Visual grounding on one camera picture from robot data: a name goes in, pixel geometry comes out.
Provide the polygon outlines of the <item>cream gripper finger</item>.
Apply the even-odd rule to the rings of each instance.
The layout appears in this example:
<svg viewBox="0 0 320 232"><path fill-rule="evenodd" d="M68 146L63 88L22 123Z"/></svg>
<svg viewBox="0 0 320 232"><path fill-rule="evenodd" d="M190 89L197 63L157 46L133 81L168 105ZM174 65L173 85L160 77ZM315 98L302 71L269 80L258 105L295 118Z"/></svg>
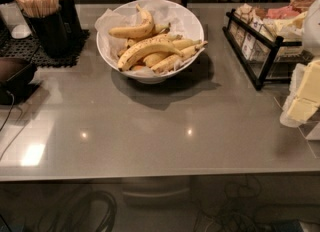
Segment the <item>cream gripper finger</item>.
<svg viewBox="0 0 320 232"><path fill-rule="evenodd" d="M320 61L312 61L304 69L296 95L299 98L320 103Z"/></svg>
<svg viewBox="0 0 320 232"><path fill-rule="evenodd" d="M307 122L318 110L319 105L316 102L294 98L287 111L288 116L299 122Z"/></svg>

